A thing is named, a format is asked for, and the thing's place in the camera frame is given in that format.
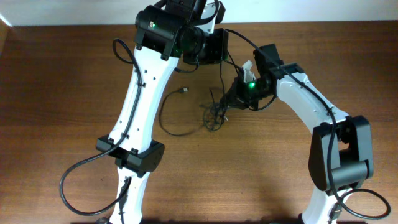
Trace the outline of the black USB cable thin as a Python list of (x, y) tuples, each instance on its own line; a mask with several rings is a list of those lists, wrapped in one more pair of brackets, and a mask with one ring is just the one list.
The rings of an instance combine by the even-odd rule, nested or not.
[(221, 129), (225, 121), (227, 121), (226, 112), (228, 108), (224, 106), (220, 101), (215, 100), (214, 90), (220, 90), (219, 88), (209, 88), (211, 102), (202, 104), (201, 107), (204, 109), (202, 115), (203, 126), (209, 132), (215, 132)]

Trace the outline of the black USB cable thick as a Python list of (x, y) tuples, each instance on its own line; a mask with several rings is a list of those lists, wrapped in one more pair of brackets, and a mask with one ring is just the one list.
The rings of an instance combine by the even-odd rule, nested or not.
[(174, 137), (189, 136), (199, 132), (203, 124), (198, 118), (191, 118), (190, 103), (186, 103), (184, 94), (189, 87), (180, 87), (164, 96), (159, 109), (159, 127), (168, 135)]

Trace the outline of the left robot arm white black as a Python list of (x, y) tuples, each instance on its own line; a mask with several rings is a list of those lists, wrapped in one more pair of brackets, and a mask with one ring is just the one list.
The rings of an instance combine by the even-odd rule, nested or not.
[(114, 157), (118, 196), (108, 223), (140, 223), (150, 173), (165, 151), (152, 129), (165, 86), (179, 60), (199, 67), (226, 57), (227, 33), (215, 29), (223, 20), (220, 1), (159, 1), (136, 17), (133, 71), (123, 108), (113, 130), (96, 148)]

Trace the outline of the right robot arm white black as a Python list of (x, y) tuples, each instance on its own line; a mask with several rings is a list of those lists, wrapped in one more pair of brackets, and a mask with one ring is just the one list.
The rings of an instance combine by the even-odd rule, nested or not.
[(348, 197), (374, 174), (370, 123), (333, 105), (298, 64), (280, 59), (275, 44), (258, 47), (253, 54), (260, 77), (247, 61), (220, 103), (259, 111), (259, 100), (269, 96), (296, 113), (312, 135), (308, 169), (315, 186), (297, 223), (336, 223)]

